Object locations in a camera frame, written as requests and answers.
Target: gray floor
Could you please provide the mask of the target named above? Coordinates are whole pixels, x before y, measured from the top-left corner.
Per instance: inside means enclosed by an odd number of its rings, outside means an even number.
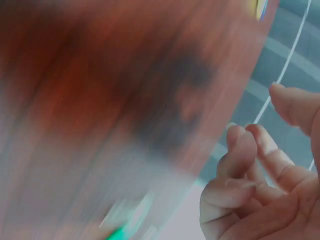
[[[242,99],[230,122],[252,123],[264,105],[268,87],[275,82],[287,61],[308,0],[281,0],[269,36],[252,73]],[[295,52],[281,82],[287,87],[299,87],[320,92],[320,0],[312,0]],[[299,129],[288,126],[270,104],[262,115],[263,125],[278,146],[300,165],[309,168],[313,161],[310,140]],[[200,177],[208,182],[216,175],[218,160],[226,153],[226,133],[221,136]]]

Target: palm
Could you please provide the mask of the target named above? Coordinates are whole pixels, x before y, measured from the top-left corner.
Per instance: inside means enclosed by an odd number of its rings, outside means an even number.
[[[270,95],[280,116],[311,136],[319,170],[320,96],[279,85]],[[227,145],[216,179],[201,196],[200,223],[206,239],[319,239],[318,175],[295,166],[259,125],[229,128]],[[256,158],[279,188],[268,186]]]

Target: skin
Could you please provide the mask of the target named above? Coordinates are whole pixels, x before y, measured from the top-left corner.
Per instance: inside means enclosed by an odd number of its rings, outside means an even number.
[[[319,172],[320,94],[279,84],[269,91],[277,113],[310,137]],[[295,166],[260,125],[230,127],[227,147],[216,178],[201,195],[200,224],[207,240],[320,239],[318,174]],[[267,185],[257,161],[276,188]]]

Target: white line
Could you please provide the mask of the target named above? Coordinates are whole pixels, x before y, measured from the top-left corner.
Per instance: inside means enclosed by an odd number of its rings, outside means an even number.
[[[305,22],[306,22],[307,16],[308,16],[308,14],[309,14],[309,9],[310,9],[311,2],[312,2],[312,0],[308,0],[308,5],[307,5],[306,10],[305,10],[305,12],[304,12],[304,15],[303,15],[303,18],[302,18],[302,21],[301,21],[301,24],[300,24],[300,28],[299,28],[299,31],[298,31],[296,37],[295,37],[293,46],[292,46],[292,48],[291,48],[291,51],[290,51],[290,53],[289,53],[288,58],[286,59],[286,62],[285,62],[284,67],[283,67],[283,69],[282,69],[282,72],[281,72],[279,78],[276,80],[276,83],[277,83],[277,84],[281,83],[281,81],[282,81],[282,79],[283,79],[283,77],[284,77],[284,75],[285,75],[285,73],[286,73],[286,71],[287,71],[288,65],[289,65],[290,60],[291,60],[291,58],[292,58],[292,55],[294,54],[294,52],[295,52],[295,50],[296,50],[296,47],[297,47],[297,44],[298,44],[298,41],[299,41],[299,38],[300,38],[300,35],[301,35],[301,32],[302,32],[302,29],[303,29],[303,27],[304,27],[304,24],[305,24]],[[263,104],[263,106],[262,106],[259,114],[256,116],[256,118],[255,118],[255,120],[254,120],[254,122],[253,122],[254,124],[257,124],[257,123],[260,121],[260,119],[261,119],[262,115],[264,114],[264,112],[266,111],[267,106],[269,105],[270,101],[271,101],[271,97],[268,96],[268,98],[267,98],[266,101],[264,102],[264,104]]]
[[[315,159],[312,159],[312,162],[311,162],[311,164],[310,164],[310,166],[309,166],[309,168],[308,168],[308,170],[311,172],[311,170],[312,170],[312,168],[314,167],[314,165],[315,165]]]

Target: fingernail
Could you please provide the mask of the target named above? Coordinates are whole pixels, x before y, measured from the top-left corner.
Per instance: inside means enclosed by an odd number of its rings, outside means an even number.
[[[230,122],[227,124],[227,126],[225,128],[228,130],[229,128],[231,128],[232,126],[235,126],[235,125],[237,125],[237,124],[235,124],[234,122]]]
[[[277,82],[275,82],[275,81],[272,83],[272,86],[276,86],[276,87],[278,87],[278,88],[285,88],[285,86],[283,86],[282,84],[277,83]]]
[[[234,178],[229,178],[225,182],[225,185],[229,188],[241,188],[241,189],[249,189],[256,186],[256,184],[252,181],[248,181],[245,179],[234,179]]]

